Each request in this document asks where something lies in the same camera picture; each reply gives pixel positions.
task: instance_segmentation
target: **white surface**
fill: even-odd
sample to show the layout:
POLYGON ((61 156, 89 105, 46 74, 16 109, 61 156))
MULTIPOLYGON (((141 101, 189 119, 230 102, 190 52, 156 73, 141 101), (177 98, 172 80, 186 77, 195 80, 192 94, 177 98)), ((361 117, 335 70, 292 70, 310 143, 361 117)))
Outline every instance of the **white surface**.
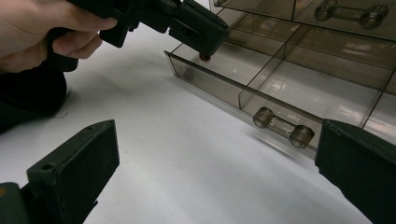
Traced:
POLYGON ((369 223, 312 159, 267 147, 249 116, 173 77, 163 50, 177 44, 141 25, 80 62, 57 119, 0 135, 0 182, 22 187, 36 161, 114 119, 120 167, 87 224, 369 223))

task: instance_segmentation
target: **smoky plastic organizer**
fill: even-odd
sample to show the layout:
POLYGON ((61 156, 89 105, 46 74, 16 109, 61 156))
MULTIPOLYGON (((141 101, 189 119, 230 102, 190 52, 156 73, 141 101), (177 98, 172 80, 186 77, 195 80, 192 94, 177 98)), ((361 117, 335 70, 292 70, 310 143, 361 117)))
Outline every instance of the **smoky plastic organizer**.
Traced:
POLYGON ((383 24, 368 30, 358 22, 358 32, 345 32, 352 21, 330 18, 339 29, 309 21, 315 17, 310 8, 329 2, 211 1, 211 10, 230 26, 217 53, 208 60, 182 44, 166 55, 177 77, 245 111, 252 123, 295 147, 315 152, 324 119, 356 125, 396 144, 394 29, 373 35, 396 8, 384 1, 389 12, 383 24))

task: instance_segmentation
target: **hand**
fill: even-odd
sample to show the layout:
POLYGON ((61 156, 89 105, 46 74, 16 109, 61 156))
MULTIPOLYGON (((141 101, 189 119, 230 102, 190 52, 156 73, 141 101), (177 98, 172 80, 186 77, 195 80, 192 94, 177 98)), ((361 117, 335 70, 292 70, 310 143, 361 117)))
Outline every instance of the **hand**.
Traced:
POLYGON ((0 6, 0 73, 18 73, 47 60, 52 28, 73 30, 53 41, 55 53, 86 59, 102 44, 98 31, 117 24, 66 0, 0 0, 0 6))

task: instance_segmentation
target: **black sleeve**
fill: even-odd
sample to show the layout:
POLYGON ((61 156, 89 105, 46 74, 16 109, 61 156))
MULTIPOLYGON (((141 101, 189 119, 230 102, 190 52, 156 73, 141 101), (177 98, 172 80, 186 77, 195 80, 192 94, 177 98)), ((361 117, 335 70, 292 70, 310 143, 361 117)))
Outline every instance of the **black sleeve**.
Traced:
POLYGON ((28 119, 52 116, 65 94, 64 73, 47 63, 20 73, 0 74, 0 132, 28 119))

